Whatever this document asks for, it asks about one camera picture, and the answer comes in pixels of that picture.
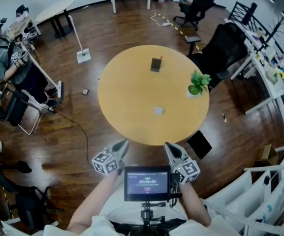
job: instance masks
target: small display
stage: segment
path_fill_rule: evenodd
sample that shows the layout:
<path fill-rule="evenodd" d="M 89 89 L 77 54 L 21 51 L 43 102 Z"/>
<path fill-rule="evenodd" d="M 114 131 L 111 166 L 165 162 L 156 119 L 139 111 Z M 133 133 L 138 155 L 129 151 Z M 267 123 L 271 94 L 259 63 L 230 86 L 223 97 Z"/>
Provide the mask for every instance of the small display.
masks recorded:
<path fill-rule="evenodd" d="M 162 194 L 167 193 L 168 172 L 128 173 L 128 194 Z"/>

